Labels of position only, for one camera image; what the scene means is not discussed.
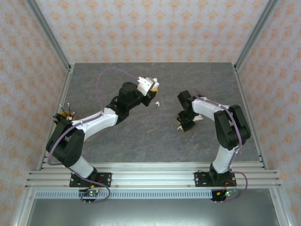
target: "perforated metal strip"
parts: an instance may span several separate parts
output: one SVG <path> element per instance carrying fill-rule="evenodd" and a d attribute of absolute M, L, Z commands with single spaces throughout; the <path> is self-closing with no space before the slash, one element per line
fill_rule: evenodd
<path fill-rule="evenodd" d="M 104 198 L 108 194 L 102 190 L 99 194 L 85 199 Z M 78 199 L 81 193 L 74 190 L 38 190 L 36 199 Z M 208 199 L 211 190 L 113 190 L 110 199 Z"/>

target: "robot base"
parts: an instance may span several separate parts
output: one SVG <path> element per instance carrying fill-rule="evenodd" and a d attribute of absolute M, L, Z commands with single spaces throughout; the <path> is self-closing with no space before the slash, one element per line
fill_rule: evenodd
<path fill-rule="evenodd" d="M 95 173 L 93 174 L 93 179 L 88 178 L 89 180 L 102 183 L 107 187 L 111 186 L 112 181 L 112 173 Z M 70 184 L 69 187 L 90 187 L 92 184 L 82 180 L 75 174 L 71 174 Z"/>
<path fill-rule="evenodd" d="M 196 187 L 232 187 L 236 186 L 236 179 L 234 173 L 225 172 L 217 173 L 210 165 L 209 172 L 195 172 L 194 182 Z"/>

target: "robotic arm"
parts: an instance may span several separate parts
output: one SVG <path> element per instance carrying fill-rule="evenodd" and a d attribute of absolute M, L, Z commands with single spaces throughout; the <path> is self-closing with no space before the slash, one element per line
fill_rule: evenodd
<path fill-rule="evenodd" d="M 47 143 L 46 150 L 50 152 L 55 142 L 68 128 L 78 125 L 59 142 L 53 156 L 81 177 L 97 181 L 99 178 L 97 170 L 81 155 L 83 143 L 91 135 L 122 122 L 129 116 L 129 111 L 140 103 L 145 106 L 150 104 L 158 91 L 157 79 L 139 77 L 138 82 L 138 86 L 132 82 L 124 83 L 119 90 L 119 95 L 112 99 L 103 112 L 100 111 L 78 121 L 60 120 Z M 71 182 L 74 180 L 76 183 L 71 184 L 76 187 L 89 186 L 89 183 L 77 178 L 76 175 L 72 175 Z"/>
<path fill-rule="evenodd" d="M 204 115 L 215 122 L 220 147 L 215 160 L 210 166 L 210 171 L 197 174 L 198 182 L 196 182 L 196 185 L 225 186 L 226 180 L 232 180 L 234 177 L 234 174 L 229 172 L 229 166 L 233 161 L 239 139 L 233 122 L 230 121 L 230 117 L 224 108 L 232 114 L 243 145 L 251 137 L 251 131 L 240 106 L 220 105 L 204 96 L 199 95 L 198 97 L 200 98 L 192 97 L 188 91 L 181 92 L 178 95 L 178 99 L 184 108 L 184 111 L 180 112 L 177 117 L 180 128 L 184 132 L 190 130 L 195 125 L 195 121 L 201 118 L 200 115 Z"/>

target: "enclosure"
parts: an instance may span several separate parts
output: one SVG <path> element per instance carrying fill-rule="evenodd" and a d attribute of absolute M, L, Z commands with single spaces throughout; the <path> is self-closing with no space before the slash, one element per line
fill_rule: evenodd
<path fill-rule="evenodd" d="M 301 222 L 301 2 L 5 0 L 0 10 L 1 225 Z M 108 68 L 159 87 L 149 106 L 85 140 L 82 156 L 111 173 L 111 195 L 83 205 L 70 169 L 49 165 L 45 147 L 53 115 L 70 107 L 81 120 L 104 111 L 99 99 L 108 108 L 125 82 L 139 84 L 113 69 L 100 77 Z M 181 130 L 185 90 L 242 108 L 251 137 L 232 163 L 243 172 L 232 202 L 209 200 L 226 186 L 197 185 L 220 144 L 208 117 Z"/>

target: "patterned wallpaper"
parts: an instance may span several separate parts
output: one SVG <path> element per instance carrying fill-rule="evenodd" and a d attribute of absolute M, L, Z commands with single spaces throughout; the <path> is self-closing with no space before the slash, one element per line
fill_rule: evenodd
<path fill-rule="evenodd" d="M 28 172 L 37 167 L 65 74 L 25 1 L 1 0 L 1 226 L 11 226 Z"/>
<path fill-rule="evenodd" d="M 301 224 L 301 1 L 280 0 L 239 75 L 268 165 L 280 170 Z"/>
<path fill-rule="evenodd" d="M 38 0 L 69 62 L 236 62 L 268 0 Z"/>

